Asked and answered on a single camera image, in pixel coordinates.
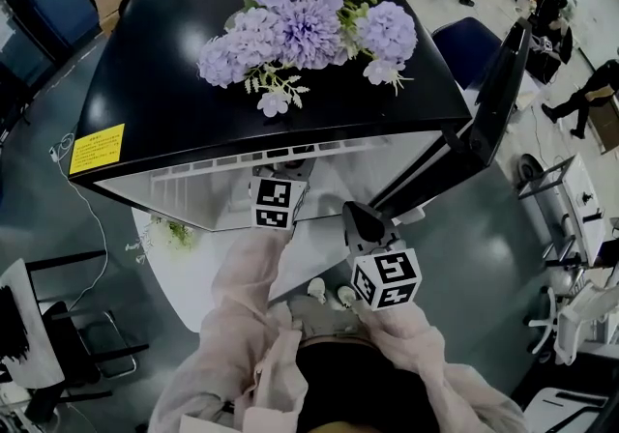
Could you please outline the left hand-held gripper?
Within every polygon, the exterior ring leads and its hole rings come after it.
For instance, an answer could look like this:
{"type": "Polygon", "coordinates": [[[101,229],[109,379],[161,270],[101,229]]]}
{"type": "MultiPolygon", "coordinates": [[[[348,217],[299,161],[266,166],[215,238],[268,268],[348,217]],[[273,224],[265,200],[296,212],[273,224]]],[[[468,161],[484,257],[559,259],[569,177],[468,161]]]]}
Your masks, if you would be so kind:
{"type": "Polygon", "coordinates": [[[251,226],[293,230],[310,190],[314,164],[315,159],[297,159],[254,166],[249,185],[251,226]]]}

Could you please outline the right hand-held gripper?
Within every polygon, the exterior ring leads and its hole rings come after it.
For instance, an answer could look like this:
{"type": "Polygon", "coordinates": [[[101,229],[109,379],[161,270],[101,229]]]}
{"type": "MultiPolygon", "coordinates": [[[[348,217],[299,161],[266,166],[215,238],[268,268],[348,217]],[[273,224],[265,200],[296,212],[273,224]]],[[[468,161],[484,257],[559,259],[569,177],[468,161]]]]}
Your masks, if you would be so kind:
{"type": "Polygon", "coordinates": [[[412,302],[423,277],[415,249],[394,222],[355,201],[343,204],[341,218],[357,295],[373,311],[412,302]]]}

